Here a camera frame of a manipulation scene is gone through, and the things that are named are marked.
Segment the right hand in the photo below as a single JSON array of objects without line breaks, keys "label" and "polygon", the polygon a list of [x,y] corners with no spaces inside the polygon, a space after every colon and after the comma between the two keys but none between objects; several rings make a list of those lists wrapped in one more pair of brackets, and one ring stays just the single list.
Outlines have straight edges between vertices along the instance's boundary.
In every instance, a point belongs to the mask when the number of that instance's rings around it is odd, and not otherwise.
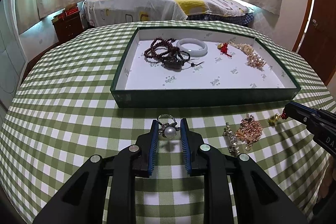
[{"label": "right hand", "polygon": [[327,166],[325,175],[322,179],[318,190],[318,199],[315,204],[315,211],[319,212],[329,201],[335,192],[335,159],[329,158],[329,165]]}]

